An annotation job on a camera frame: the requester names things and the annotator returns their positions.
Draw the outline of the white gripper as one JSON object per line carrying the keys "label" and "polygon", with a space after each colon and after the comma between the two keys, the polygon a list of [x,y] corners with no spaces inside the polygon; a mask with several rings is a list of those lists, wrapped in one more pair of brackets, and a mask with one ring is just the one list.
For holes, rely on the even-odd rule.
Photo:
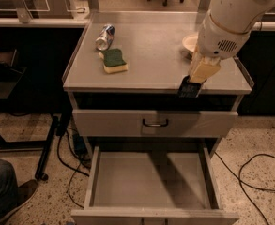
{"label": "white gripper", "polygon": [[208,12],[200,26],[197,46],[192,53],[188,72],[190,81],[204,83],[221,69],[221,60],[235,56],[249,37],[250,33],[231,33],[219,27]]}

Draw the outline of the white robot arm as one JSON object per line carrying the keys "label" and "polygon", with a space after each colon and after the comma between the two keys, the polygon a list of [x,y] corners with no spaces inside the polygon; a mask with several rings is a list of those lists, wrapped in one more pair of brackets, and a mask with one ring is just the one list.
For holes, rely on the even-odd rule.
{"label": "white robot arm", "polygon": [[200,26],[189,70],[189,83],[204,83],[235,56],[255,23],[275,7],[275,0],[213,0]]}

